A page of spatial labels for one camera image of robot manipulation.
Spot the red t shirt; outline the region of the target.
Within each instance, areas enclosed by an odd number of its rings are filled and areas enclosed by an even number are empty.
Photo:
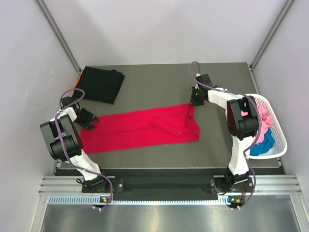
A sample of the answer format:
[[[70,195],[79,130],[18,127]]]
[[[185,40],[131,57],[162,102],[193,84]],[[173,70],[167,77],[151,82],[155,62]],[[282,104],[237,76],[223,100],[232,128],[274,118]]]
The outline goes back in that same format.
[[[99,116],[91,130],[82,129],[86,153],[188,143],[199,140],[200,127],[189,103]]]

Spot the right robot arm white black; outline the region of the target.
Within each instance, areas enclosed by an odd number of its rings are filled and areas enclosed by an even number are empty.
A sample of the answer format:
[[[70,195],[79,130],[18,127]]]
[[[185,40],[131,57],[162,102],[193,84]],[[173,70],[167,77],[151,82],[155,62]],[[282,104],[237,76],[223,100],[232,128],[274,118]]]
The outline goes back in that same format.
[[[225,110],[227,127],[231,134],[232,156],[228,169],[231,176],[225,179],[230,191],[237,191],[243,185],[240,175],[249,171],[248,152],[259,130],[259,113],[254,97],[233,93],[221,87],[213,87],[207,74],[196,74],[196,85],[192,87],[190,104],[202,106],[205,102],[215,104]]]

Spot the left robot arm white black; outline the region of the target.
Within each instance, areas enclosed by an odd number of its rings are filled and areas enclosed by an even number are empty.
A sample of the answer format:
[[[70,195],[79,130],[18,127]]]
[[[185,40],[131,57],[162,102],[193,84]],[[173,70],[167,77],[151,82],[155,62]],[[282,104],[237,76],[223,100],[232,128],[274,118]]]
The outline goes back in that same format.
[[[48,152],[54,160],[73,164],[88,184],[93,182],[98,191],[106,191],[109,179],[101,174],[99,165],[94,163],[84,151],[83,142],[75,124],[86,130],[96,128],[99,119],[93,113],[81,108],[73,97],[60,100],[60,110],[53,119],[42,123],[40,130]]]

